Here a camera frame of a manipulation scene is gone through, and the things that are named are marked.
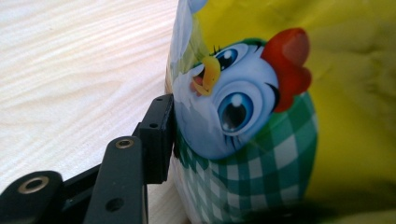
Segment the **checkered cloth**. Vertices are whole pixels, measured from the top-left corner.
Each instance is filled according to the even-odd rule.
[[[246,222],[256,212],[300,201],[308,184],[318,125],[308,93],[275,113],[260,132],[232,156],[212,161],[192,151],[177,134],[177,187],[193,221]]]

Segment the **plastic bag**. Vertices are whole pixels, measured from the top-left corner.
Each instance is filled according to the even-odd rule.
[[[179,2],[166,78],[192,222],[396,212],[394,5]]]

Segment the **beak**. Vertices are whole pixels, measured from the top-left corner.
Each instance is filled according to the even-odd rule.
[[[219,60],[215,57],[204,57],[202,59],[204,70],[192,77],[192,86],[197,91],[197,94],[208,96],[212,93],[213,88],[220,77]]]

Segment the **wooden table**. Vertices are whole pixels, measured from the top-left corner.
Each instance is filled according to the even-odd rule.
[[[101,162],[164,93],[177,0],[0,3],[0,190],[34,171]],[[188,222],[172,174],[150,223]]]

